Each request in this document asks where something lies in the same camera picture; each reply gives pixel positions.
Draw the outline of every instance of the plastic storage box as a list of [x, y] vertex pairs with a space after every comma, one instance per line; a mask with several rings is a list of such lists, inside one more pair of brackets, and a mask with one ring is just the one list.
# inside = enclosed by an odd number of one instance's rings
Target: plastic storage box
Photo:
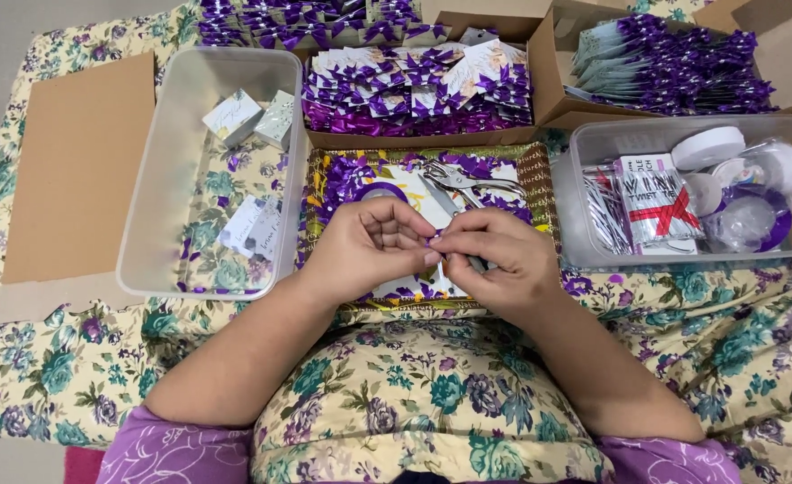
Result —
[[[302, 74], [300, 61], [290, 52], [189, 48], [175, 53], [166, 68], [121, 241], [115, 272], [124, 290], [153, 297], [249, 301], [261, 297], [277, 280], [291, 274], [297, 248], [305, 157], [309, 153], [299, 102]], [[190, 224], [196, 197], [201, 198], [202, 187], [208, 182], [205, 178], [207, 167], [202, 167], [213, 144], [213, 135], [202, 117], [238, 89], [243, 89], [256, 101], [273, 99], [277, 90], [294, 94], [298, 101], [294, 104], [285, 178], [278, 186], [261, 187], [262, 191], [255, 193], [256, 196], [276, 195], [282, 199], [272, 271], [263, 287], [254, 290], [184, 292], [178, 284], [185, 237], [182, 234]], [[227, 220], [229, 215], [225, 213], [220, 220]], [[214, 222], [214, 229], [222, 228], [216, 225]], [[237, 254], [225, 256], [236, 257]]]
[[792, 115], [690, 116], [590, 123], [575, 130], [570, 150], [552, 165], [552, 183], [560, 221], [563, 259], [584, 269], [631, 265], [692, 264], [792, 258], [792, 229], [780, 251], [746, 254], [618, 256], [596, 234], [589, 213], [582, 167], [624, 155], [670, 153], [682, 139], [718, 126], [736, 126], [749, 146], [770, 136], [792, 144]]

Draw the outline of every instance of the purple sleeve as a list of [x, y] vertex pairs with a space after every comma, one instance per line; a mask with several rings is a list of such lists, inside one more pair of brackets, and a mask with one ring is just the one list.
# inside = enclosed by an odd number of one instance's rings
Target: purple sleeve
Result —
[[246, 484], [251, 436], [251, 431], [167, 422], [138, 406], [106, 451], [97, 484]]
[[614, 463], [615, 482], [742, 482], [739, 469], [712, 439], [686, 444], [669, 438], [604, 436], [596, 444]]

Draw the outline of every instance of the hand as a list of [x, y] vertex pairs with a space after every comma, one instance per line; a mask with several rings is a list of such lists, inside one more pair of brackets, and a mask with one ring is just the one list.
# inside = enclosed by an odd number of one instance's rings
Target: hand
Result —
[[[499, 208], [458, 214], [429, 245], [445, 253], [449, 278], [483, 306], [523, 329], [544, 304], [570, 296], [560, 286], [554, 241]], [[498, 267], [479, 274], [465, 254]]]
[[376, 196], [337, 209], [300, 270], [325, 303], [354, 301], [381, 284], [441, 261], [425, 247], [434, 227], [395, 196]]

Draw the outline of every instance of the pink mat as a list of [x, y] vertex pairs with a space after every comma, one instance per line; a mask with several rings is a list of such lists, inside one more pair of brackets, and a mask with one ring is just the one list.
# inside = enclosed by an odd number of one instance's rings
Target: pink mat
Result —
[[65, 452], [65, 484], [95, 484], [100, 475], [102, 450], [68, 447]]

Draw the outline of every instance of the person's right hand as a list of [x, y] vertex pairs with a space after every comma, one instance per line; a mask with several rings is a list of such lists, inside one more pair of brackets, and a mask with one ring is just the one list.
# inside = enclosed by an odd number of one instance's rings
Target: person's right hand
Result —
[[[446, 254], [450, 280], [519, 327], [535, 320], [543, 305], [570, 297], [560, 286], [554, 240], [499, 208], [456, 215], [429, 246]], [[479, 256], [498, 267], [479, 274], [466, 255]]]

